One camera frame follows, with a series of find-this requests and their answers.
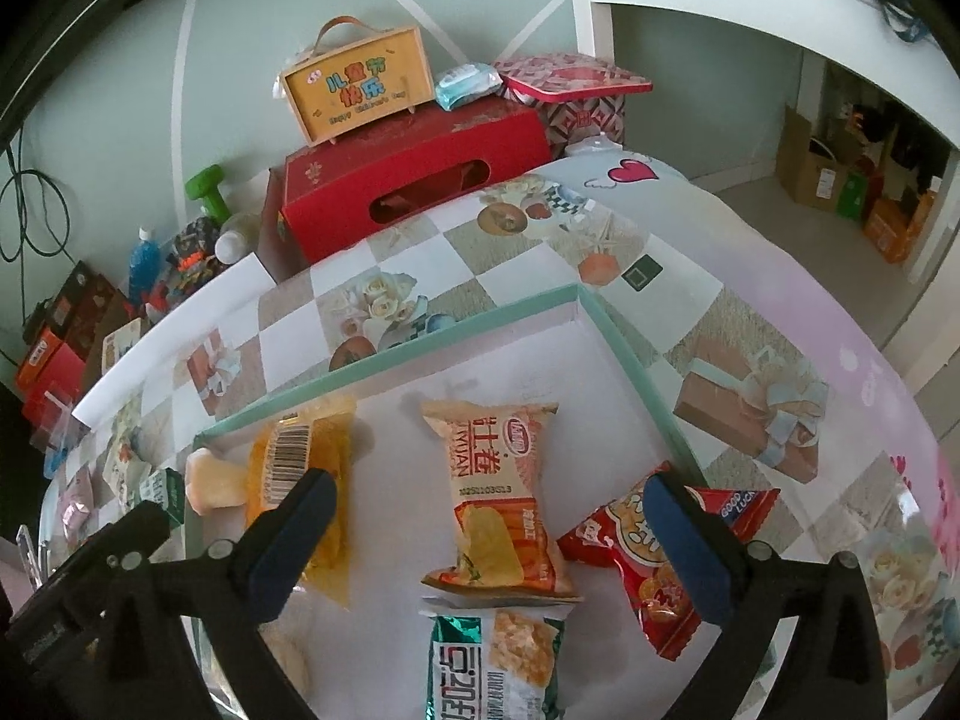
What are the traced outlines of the peach jelly cup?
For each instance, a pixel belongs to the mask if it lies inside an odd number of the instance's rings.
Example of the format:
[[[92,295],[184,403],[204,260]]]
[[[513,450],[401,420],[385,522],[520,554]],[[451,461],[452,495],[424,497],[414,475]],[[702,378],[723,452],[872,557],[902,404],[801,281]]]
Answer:
[[[247,472],[221,460],[212,450],[194,450],[185,462],[185,497],[201,517],[218,509],[242,507],[247,502]]]

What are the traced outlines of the orange yellow snack bag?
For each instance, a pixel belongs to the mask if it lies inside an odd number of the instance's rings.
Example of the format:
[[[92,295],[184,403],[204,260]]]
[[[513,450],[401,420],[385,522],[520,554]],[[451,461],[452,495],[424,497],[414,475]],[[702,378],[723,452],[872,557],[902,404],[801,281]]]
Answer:
[[[352,397],[318,398],[267,422],[249,450],[245,522],[286,517],[288,544],[306,559],[302,582],[350,605]]]

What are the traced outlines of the red chip packet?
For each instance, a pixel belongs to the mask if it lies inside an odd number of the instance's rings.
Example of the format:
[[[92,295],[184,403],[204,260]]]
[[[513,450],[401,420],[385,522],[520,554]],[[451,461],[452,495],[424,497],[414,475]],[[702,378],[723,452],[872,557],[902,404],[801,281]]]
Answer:
[[[646,522],[643,489],[657,472],[672,472],[672,465],[663,461],[654,466],[623,496],[597,507],[568,530],[558,546],[568,562],[615,567],[647,642],[661,658],[675,661],[700,627],[701,617]],[[719,515],[742,543],[760,531],[779,497],[778,489],[686,490],[704,511]]]

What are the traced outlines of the green popcorn snack bag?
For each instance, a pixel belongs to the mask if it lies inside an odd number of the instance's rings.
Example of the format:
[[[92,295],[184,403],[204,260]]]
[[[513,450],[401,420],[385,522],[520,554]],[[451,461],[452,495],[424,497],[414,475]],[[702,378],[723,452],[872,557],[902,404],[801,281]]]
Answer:
[[[423,601],[431,621],[425,715],[441,720],[560,718],[558,660],[569,603]]]

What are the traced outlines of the orange egg roll bag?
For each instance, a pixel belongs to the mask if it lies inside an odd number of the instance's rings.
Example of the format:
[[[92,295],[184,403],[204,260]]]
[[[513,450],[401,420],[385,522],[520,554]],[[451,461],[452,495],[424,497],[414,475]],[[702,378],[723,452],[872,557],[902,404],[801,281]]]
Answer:
[[[490,598],[578,598],[540,497],[544,432],[556,411],[555,403],[421,405],[444,445],[455,543],[454,564],[425,575],[425,585]]]

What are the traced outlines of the green white biscuit pack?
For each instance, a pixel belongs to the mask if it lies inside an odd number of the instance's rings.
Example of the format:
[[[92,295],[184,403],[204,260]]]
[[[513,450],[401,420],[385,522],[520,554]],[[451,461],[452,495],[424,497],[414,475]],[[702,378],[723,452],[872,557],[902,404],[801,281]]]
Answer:
[[[182,527],[185,520],[184,477],[174,468],[158,468],[142,479],[135,493],[135,502],[158,504],[171,520],[172,528]]]

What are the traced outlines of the pink snack packet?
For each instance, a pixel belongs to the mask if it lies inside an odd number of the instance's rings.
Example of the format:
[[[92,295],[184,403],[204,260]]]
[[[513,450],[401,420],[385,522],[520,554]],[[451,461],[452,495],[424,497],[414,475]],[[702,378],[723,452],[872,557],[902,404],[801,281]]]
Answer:
[[[60,494],[59,520],[65,543],[73,550],[80,543],[80,533],[94,509],[93,483],[88,468],[80,468]]]

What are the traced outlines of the clear plastic box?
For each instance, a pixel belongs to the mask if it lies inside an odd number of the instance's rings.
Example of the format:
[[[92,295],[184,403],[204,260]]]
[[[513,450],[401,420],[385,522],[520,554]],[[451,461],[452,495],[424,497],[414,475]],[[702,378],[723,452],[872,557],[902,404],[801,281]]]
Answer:
[[[73,403],[67,397],[50,390],[43,393],[31,444],[43,454],[44,478],[55,476],[87,432],[88,428],[73,416]]]

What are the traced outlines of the teal rimmed white tray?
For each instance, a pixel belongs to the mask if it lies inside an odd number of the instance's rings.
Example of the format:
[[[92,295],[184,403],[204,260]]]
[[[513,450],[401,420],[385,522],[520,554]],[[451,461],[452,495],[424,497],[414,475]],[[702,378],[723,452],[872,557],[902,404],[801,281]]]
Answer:
[[[306,406],[352,407],[348,598],[281,618],[320,718],[658,718],[711,647],[661,658],[613,571],[556,541],[700,461],[594,296],[560,288],[247,406],[200,434],[245,465]]]

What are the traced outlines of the stacked red orange boxes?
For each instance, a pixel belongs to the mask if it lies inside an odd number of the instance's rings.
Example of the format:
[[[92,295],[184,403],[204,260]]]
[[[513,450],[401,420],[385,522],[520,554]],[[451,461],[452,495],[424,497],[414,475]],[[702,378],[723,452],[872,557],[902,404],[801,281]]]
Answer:
[[[23,416],[32,427],[43,424],[52,405],[49,395],[60,403],[76,403],[80,398],[96,330],[116,294],[107,278],[78,262],[59,293],[44,304],[14,379],[23,395]]]

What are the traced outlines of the checkered patterned tablecloth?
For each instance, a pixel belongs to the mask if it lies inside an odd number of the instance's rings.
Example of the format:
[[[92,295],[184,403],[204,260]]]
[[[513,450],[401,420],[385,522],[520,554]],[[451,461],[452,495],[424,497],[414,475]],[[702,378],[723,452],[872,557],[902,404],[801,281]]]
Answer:
[[[91,406],[93,427],[53,475],[47,505],[76,473],[97,472],[112,436],[135,429],[151,465],[178,465],[204,427],[320,376],[356,333],[407,338],[433,314],[468,319],[573,284],[586,255],[620,273],[596,288],[665,401],[697,344],[744,361],[809,364],[828,387],[818,472],[799,483],[729,440],[686,426],[713,483],[784,491],[773,535],[796,556],[861,548],[874,561],[880,635],[893,660],[896,717],[927,709],[958,661],[958,493],[913,395],[861,327],[804,266],[715,195],[638,153],[565,158],[423,211],[275,288],[229,278],[216,319],[190,330],[238,351],[241,369],[203,406],[184,348],[156,353]]]

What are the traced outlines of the blue liquid plastic bottle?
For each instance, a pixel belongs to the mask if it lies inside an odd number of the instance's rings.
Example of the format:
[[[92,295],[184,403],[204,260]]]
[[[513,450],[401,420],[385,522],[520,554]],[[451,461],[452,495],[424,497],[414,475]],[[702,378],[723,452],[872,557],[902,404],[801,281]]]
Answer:
[[[148,301],[149,294],[155,288],[160,277],[163,254],[155,241],[153,231],[140,227],[139,242],[128,257],[128,300],[133,307],[140,309]]]

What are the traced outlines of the cardboard box of toys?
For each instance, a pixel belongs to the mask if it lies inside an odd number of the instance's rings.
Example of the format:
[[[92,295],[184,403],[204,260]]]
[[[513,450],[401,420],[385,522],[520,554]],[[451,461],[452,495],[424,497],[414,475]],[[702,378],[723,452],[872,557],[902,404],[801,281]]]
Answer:
[[[146,318],[159,322],[226,268],[252,254],[259,232],[259,218],[251,211],[229,216],[223,224],[206,215],[191,221],[174,236],[161,259],[160,276],[143,309]]]

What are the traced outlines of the green dumbbell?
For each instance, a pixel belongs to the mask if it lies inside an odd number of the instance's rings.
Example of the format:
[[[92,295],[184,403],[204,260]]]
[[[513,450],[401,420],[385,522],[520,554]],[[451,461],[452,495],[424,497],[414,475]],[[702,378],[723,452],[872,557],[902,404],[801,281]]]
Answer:
[[[223,226],[231,216],[231,211],[220,192],[223,179],[223,167],[212,164],[190,177],[184,185],[187,198],[192,202],[199,202],[205,215],[210,216],[217,226]]]

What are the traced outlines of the large red gift box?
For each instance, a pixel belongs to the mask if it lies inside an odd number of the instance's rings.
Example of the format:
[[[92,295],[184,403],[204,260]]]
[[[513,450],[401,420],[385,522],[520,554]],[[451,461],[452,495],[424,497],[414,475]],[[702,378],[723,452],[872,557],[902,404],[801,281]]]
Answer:
[[[311,263],[421,211],[550,161],[534,109],[488,96],[389,115],[285,163],[285,229]]]

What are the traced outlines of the blue wet wipes pack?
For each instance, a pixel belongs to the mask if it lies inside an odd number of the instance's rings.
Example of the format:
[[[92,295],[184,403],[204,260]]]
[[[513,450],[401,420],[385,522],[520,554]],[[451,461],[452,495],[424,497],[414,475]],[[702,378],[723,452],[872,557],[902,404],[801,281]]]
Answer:
[[[488,64],[464,64],[439,76],[434,100],[446,112],[496,93],[503,86],[500,73]]]

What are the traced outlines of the red patterned tin box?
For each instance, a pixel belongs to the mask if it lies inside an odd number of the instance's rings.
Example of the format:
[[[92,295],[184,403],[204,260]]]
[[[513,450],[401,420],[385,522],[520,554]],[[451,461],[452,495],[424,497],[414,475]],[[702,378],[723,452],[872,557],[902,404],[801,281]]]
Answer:
[[[493,66],[503,80],[501,96],[539,115],[553,158],[599,135],[623,145],[626,98],[654,89],[646,76],[578,52],[528,55]]]

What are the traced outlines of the white desk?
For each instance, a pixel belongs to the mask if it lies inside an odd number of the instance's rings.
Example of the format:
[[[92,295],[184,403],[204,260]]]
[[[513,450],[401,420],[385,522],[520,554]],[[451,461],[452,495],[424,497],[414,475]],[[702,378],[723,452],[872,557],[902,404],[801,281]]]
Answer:
[[[601,59],[615,49],[613,12],[652,8],[703,16],[776,37],[802,52],[800,114],[820,109],[825,73],[841,65],[893,94],[947,143],[958,142],[958,78],[934,44],[892,36],[872,0],[571,0],[579,52]],[[912,394],[958,359],[958,160],[950,156],[934,206],[892,288],[903,314],[882,340],[882,355]]]

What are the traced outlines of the orange handled gift box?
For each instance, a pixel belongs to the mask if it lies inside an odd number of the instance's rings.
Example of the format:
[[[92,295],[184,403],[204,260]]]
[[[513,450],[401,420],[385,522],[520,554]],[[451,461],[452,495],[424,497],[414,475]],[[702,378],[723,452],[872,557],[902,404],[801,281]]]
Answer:
[[[434,101],[420,28],[374,29],[353,16],[327,21],[280,85],[309,145]]]

